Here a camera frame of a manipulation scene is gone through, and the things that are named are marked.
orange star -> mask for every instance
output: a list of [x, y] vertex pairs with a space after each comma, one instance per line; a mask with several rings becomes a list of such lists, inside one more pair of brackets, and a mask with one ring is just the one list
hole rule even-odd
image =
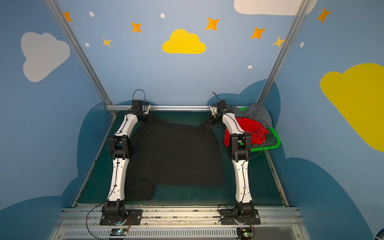
[[135, 24], [135, 23], [131, 22], [131, 24], [133, 26], [132, 32], [137, 31], [137, 32], [141, 33], [141, 30], [140, 30], [141, 23]]
[[72, 19], [70, 18], [70, 12], [64, 13], [64, 16], [65, 16], [65, 18], [66, 18], [68, 21], [72, 22]]
[[328, 11], [325, 10], [325, 8], [324, 8], [323, 12], [322, 12], [321, 15], [317, 18], [317, 20], [321, 20], [321, 23], [323, 23], [323, 22], [324, 22], [324, 19], [327, 17], [328, 14], [330, 14], [330, 12], [331, 12], [331, 11], [328, 12]]
[[255, 28], [255, 32], [254, 32], [253, 35], [251, 36], [251, 39], [253, 39], [253, 38], [258, 38], [258, 39], [260, 39], [260, 38], [262, 37], [262, 33], [263, 33], [264, 30], [265, 30], [265, 28], [264, 28], [264, 29], [258, 29], [258, 28]]
[[206, 30], [213, 29], [216, 31], [216, 25], [219, 22], [219, 20], [220, 19], [212, 20], [212, 19], [208, 18], [208, 26], [207, 26]]

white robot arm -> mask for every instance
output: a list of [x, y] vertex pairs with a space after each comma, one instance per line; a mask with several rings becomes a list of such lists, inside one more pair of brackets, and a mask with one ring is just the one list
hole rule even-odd
[[[149, 114], [150, 108], [150, 105], [143, 105], [142, 101], [134, 100], [132, 108], [126, 112], [118, 131], [107, 139], [108, 150], [113, 157], [113, 173], [108, 198], [102, 209], [103, 216], [100, 225], [124, 225], [127, 217], [129, 218], [124, 206], [125, 176], [129, 158], [133, 154], [133, 147], [129, 136], [138, 121], [152, 121], [152, 114]], [[139, 220], [135, 218], [135, 222], [132, 222], [132, 225], [137, 225], [137, 223], [140, 223], [140, 218]]]
[[236, 207], [234, 209], [220, 210], [221, 223], [233, 224], [229, 220], [237, 219], [248, 220], [253, 219], [255, 224], [259, 224], [259, 216], [257, 210], [254, 209], [252, 196], [249, 190], [248, 182], [248, 159], [251, 155], [251, 133], [245, 132], [236, 120], [235, 114], [227, 109], [225, 100], [218, 100], [217, 107], [210, 108], [211, 115], [209, 116], [208, 123], [216, 124], [222, 121], [230, 133], [230, 140], [228, 145], [228, 155], [232, 159], [232, 164], [235, 169], [236, 178]]

metal bar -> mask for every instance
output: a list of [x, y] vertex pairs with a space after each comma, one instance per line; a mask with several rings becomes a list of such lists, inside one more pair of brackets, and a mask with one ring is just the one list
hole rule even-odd
[[83, 192], [83, 189], [84, 189], [84, 187], [85, 187], [85, 185], [86, 185], [86, 183], [87, 183], [87, 181], [88, 181], [88, 179], [89, 179], [89, 176], [90, 176], [91, 173], [92, 173], [93, 167], [95, 166], [95, 163], [96, 163], [97, 159], [99, 158], [99, 155], [100, 155], [100, 153], [101, 153], [101, 150], [103, 149], [104, 143], [105, 143], [105, 141], [107, 140], [108, 134], [109, 134], [109, 132], [111, 131], [112, 126], [113, 126], [113, 123], [115, 122], [115, 120], [116, 120], [116, 117], [114, 116], [114, 117], [112, 118], [112, 121], [111, 121], [109, 127], [108, 127], [107, 132], [105, 133], [103, 142], [101, 143], [101, 145], [100, 145], [100, 147], [99, 147], [99, 150], [98, 150], [98, 152], [97, 152], [97, 154], [96, 154], [96, 157], [95, 157], [95, 159], [93, 160], [93, 162], [92, 162], [92, 164], [91, 164], [91, 167], [90, 167], [89, 170], [88, 170], [87, 176], [85, 176], [85, 179], [84, 179], [84, 181], [83, 181], [83, 184], [81, 185], [81, 187], [80, 187], [80, 189], [79, 189], [79, 192], [77, 193], [77, 196], [76, 196], [76, 198], [75, 198], [75, 200], [74, 200], [74, 202], [73, 202], [73, 204], [72, 204], [72, 207], [75, 207], [75, 206], [77, 205], [77, 202], [79, 201], [80, 195], [81, 195], [81, 193]]
[[257, 99], [257, 104], [263, 105], [264, 100], [269, 92], [269, 90], [272, 87], [272, 84], [279, 72], [280, 67], [283, 64], [283, 61], [285, 59], [285, 56], [287, 55], [289, 48], [292, 45], [292, 42], [294, 38], [296, 37], [297, 32], [299, 31], [299, 28], [301, 26], [301, 23], [304, 20], [305, 17], [305, 11], [307, 9], [307, 6], [311, 0], [303, 0], [300, 4], [300, 7], [298, 11], [296, 12], [295, 18], [292, 21], [292, 24], [288, 30], [288, 33], [285, 37], [285, 41], [283, 42], [283, 46], [280, 48], [279, 54], [277, 55], [276, 61], [273, 64], [271, 73], [269, 74], [267, 81], [264, 84], [264, 87], [259, 95], [259, 98]]
[[276, 172], [276, 169], [275, 169], [275, 165], [273, 164], [271, 155], [269, 154], [268, 150], [265, 150], [264, 153], [265, 153], [265, 156], [266, 156], [266, 158], [268, 160], [268, 164], [269, 164], [269, 167], [271, 169], [273, 178], [275, 179], [275, 183], [276, 183], [277, 189], [279, 190], [281, 199], [283, 200], [283, 204], [284, 204], [284, 206], [289, 207], [289, 203], [288, 203], [287, 197], [285, 196], [284, 189], [283, 189], [283, 187], [281, 185], [279, 176], [277, 175], [277, 172]]
[[[151, 105], [150, 111], [190, 111], [190, 112], [209, 112], [211, 106], [172, 106], [172, 105]], [[125, 111], [131, 108], [131, 105], [107, 105], [108, 111]]]
[[109, 98], [104, 86], [102, 85], [99, 77], [97, 76], [96, 71], [92, 67], [89, 59], [87, 58], [84, 50], [82, 49], [80, 42], [77, 39], [74, 31], [72, 30], [67, 19], [65, 18], [63, 11], [60, 7], [60, 4], [57, 2], [57, 0], [45, 0], [45, 2], [48, 5], [49, 9], [51, 10], [56, 21], [59, 23], [59, 26], [63, 30], [65, 36], [68, 38], [68, 41], [71, 43], [73, 50], [75, 51], [75, 53], [79, 57], [80, 62], [83, 64], [85, 70], [87, 71], [87, 73], [88, 73], [89, 77], [91, 78], [93, 84], [95, 85], [97, 91], [99, 91], [99, 94], [101, 95], [105, 104], [107, 104], [107, 105], [113, 104], [111, 99]]

gray cloud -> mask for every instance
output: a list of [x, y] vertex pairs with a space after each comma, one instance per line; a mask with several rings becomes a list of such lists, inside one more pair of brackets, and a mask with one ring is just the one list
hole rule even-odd
[[22, 36], [22, 51], [26, 58], [25, 76], [31, 82], [39, 82], [60, 66], [70, 56], [66, 42], [58, 41], [49, 33], [39, 35], [28, 32]]

black cloth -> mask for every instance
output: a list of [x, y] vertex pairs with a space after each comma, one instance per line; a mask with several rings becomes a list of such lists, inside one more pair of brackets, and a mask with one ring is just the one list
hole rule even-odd
[[168, 123], [154, 117], [131, 138], [133, 156], [126, 200], [150, 200], [157, 185], [224, 185], [222, 155], [210, 126]]

